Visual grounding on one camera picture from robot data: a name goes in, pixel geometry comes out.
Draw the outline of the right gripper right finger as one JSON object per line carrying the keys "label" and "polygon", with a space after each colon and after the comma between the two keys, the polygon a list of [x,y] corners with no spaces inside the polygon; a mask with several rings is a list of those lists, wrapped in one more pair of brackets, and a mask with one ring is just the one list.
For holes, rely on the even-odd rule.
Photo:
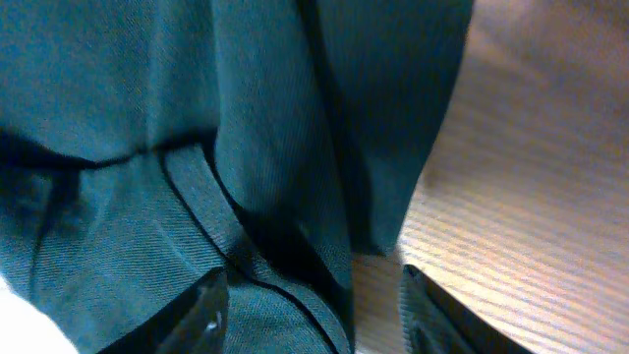
{"label": "right gripper right finger", "polygon": [[399,315],[411,354],[532,354],[414,265],[402,269]]}

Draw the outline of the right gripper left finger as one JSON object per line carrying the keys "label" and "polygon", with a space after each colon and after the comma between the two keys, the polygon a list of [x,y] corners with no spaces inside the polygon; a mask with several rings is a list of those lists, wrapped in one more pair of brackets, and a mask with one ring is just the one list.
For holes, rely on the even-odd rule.
{"label": "right gripper left finger", "polygon": [[221,354],[228,307],[226,271],[223,267],[213,268],[99,354]]}

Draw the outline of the black t-shirt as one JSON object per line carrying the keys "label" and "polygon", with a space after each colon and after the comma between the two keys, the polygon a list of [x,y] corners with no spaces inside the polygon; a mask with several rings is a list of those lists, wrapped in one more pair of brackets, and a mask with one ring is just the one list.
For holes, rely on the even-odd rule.
{"label": "black t-shirt", "polygon": [[228,353],[350,353],[473,5],[5,0],[1,270],[83,353],[147,353],[228,275]]}

